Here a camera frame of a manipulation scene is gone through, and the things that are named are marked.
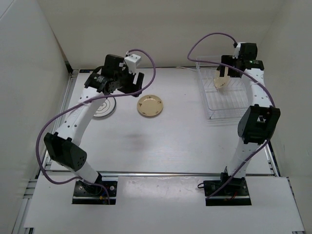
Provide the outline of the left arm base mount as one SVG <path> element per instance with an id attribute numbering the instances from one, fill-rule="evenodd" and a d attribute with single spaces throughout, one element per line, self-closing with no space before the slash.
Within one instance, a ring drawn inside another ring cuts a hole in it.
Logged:
<path id="1" fill-rule="evenodd" d="M 115 205 L 117 198 L 117 179 L 106 179 L 102 177 L 95 186 L 76 180 L 72 196 L 72 204 L 75 205 Z"/>

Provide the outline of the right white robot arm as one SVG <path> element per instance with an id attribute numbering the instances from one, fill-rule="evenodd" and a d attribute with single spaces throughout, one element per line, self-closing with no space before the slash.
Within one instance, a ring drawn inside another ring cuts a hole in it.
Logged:
<path id="1" fill-rule="evenodd" d="M 275 107 L 264 84 L 263 62 L 256 57 L 255 43 L 240 42 L 235 44 L 232 56 L 221 57 L 222 64 L 217 68 L 219 78 L 241 79 L 249 105 L 237 127 L 239 142 L 234 156 L 219 182 L 219 190 L 225 195 L 243 183 L 249 160 L 271 139 L 280 117 L 280 109 Z"/>

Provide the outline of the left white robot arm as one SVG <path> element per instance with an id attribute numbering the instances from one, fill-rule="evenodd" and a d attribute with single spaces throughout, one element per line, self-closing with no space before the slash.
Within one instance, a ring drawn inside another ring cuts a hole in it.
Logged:
<path id="1" fill-rule="evenodd" d="M 95 69 L 86 80 L 78 99 L 80 107 L 71 110 L 56 131 L 47 133 L 44 143 L 50 158 L 86 181 L 85 189 L 91 195 L 102 190 L 99 173 L 87 162 L 87 153 L 80 148 L 82 136 L 105 96 L 119 90 L 134 94 L 142 88 L 144 75 L 138 74 L 134 82 L 135 69 L 141 57 L 127 54 L 126 57 L 107 55 L 103 66 Z"/>

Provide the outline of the cream yellow plate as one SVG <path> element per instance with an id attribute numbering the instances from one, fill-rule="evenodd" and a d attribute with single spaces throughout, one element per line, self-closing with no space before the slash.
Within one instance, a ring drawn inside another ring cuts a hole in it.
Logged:
<path id="1" fill-rule="evenodd" d="M 156 95 L 141 97 L 136 105 L 137 111 L 144 117 L 156 117 L 163 110 L 163 101 Z"/>

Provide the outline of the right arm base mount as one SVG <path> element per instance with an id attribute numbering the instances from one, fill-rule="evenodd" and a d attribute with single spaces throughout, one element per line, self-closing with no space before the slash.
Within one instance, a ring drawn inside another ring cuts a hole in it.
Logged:
<path id="1" fill-rule="evenodd" d="M 204 180 L 197 185 L 204 190 L 206 206 L 251 206 L 251 198 L 246 179 L 230 178 L 226 172 L 221 173 L 219 180 Z"/>

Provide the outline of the white plate green rim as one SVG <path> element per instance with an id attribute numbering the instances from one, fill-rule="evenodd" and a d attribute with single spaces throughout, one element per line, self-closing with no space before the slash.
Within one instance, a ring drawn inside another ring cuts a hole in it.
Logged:
<path id="1" fill-rule="evenodd" d="M 117 102 L 114 97 L 110 97 L 106 99 L 96 110 L 95 114 L 93 115 L 94 119 L 104 119 L 109 117 L 114 113 L 117 107 Z"/>

